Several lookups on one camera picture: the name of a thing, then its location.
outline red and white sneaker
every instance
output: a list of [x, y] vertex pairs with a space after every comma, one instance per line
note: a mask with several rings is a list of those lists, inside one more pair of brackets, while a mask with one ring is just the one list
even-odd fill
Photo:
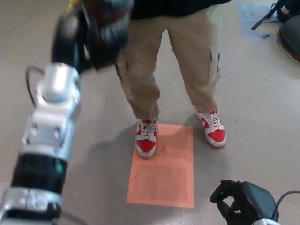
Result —
[[136, 132], [136, 151], [143, 158], [153, 156], [158, 134], [158, 118], [154, 120], [139, 120]]
[[195, 112], [202, 122], [206, 140], [214, 147], [223, 147], [226, 143], [226, 133], [221, 123], [218, 111], [212, 110], [210, 113]]

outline black cable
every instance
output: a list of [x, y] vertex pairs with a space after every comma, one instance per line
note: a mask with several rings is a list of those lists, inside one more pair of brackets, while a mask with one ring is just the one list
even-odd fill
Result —
[[276, 204], [276, 206], [275, 206], [274, 212], [273, 212], [273, 214], [272, 214], [272, 216], [271, 216], [271, 220], [274, 220], [275, 215], [276, 215], [276, 212], [278, 211], [278, 208], [279, 208], [279, 205], [280, 205], [281, 201], [282, 201], [287, 195], [289, 195], [289, 194], [300, 194], [300, 191], [288, 191], [288, 192], [286, 192], [285, 194], [283, 194], [283, 195], [280, 197], [280, 199], [278, 200], [278, 202], [277, 202], [277, 204]]
[[38, 72], [41, 75], [44, 75], [45, 72], [42, 69], [35, 67], [35, 66], [27, 66], [27, 68], [25, 70], [25, 82], [26, 82], [27, 91], [28, 91], [28, 94], [29, 94], [32, 104], [34, 106], [36, 106], [36, 103], [35, 103], [35, 100], [34, 100], [34, 97], [33, 97], [32, 91], [31, 91], [31, 87], [30, 87], [30, 73], [32, 71]]

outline pant leg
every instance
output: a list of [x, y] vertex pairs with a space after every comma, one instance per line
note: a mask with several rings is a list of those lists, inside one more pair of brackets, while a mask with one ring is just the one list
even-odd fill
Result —
[[116, 65], [126, 99], [138, 119], [154, 119], [159, 114], [160, 91], [153, 72], [165, 30], [163, 18], [132, 20], [130, 41]]
[[193, 106], [202, 113], [218, 107], [221, 8], [211, 6], [191, 16], [170, 19], [173, 52]]

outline orange mat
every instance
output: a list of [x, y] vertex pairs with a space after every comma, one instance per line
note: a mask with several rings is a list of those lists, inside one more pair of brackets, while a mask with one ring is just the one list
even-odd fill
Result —
[[134, 149], [128, 203], [194, 208], [193, 127], [159, 124], [151, 158]]

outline white shoelace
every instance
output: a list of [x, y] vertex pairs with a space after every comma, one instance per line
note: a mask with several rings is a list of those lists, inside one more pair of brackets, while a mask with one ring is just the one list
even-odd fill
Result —
[[221, 124], [220, 116], [217, 113], [209, 114], [206, 120], [212, 131], [223, 130], [223, 125]]
[[157, 118], [152, 123], [147, 123], [144, 120], [140, 120], [141, 124], [141, 139], [153, 141], [154, 132], [157, 130], [158, 120]]

